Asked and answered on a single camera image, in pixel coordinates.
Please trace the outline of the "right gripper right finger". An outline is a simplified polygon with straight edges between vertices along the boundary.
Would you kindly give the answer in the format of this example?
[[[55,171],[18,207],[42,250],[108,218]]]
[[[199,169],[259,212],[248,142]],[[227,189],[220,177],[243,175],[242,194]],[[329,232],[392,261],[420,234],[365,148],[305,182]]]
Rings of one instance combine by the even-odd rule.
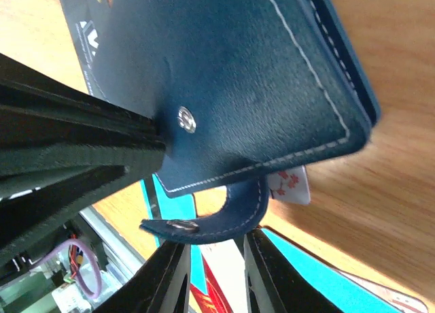
[[[244,236],[243,254],[249,312],[341,311],[296,271],[263,231]]]

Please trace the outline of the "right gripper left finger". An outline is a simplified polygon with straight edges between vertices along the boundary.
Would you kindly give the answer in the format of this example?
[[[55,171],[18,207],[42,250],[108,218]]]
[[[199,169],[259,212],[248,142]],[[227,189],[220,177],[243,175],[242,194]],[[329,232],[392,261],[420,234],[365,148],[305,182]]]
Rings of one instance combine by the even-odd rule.
[[[190,268],[190,246],[165,241],[137,273],[95,311],[187,313]]]

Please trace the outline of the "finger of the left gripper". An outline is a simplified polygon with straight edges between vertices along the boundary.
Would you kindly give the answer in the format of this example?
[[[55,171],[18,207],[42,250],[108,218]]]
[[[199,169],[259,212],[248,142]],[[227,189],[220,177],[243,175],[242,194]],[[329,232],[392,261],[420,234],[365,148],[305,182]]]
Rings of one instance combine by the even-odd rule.
[[[152,132],[2,117],[1,260],[158,171],[164,152],[164,142]]]
[[[163,145],[153,120],[80,92],[4,54],[1,108]]]

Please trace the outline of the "navy blue card holder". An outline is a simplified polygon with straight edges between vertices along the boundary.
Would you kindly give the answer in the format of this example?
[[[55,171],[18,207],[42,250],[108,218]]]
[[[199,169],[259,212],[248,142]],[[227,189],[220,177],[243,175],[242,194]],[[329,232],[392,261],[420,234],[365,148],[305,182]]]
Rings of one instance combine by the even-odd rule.
[[[379,103],[331,0],[114,0],[92,72],[107,100],[155,121],[169,197],[227,188],[220,211],[141,228],[185,244],[254,229],[269,174],[363,148]]]

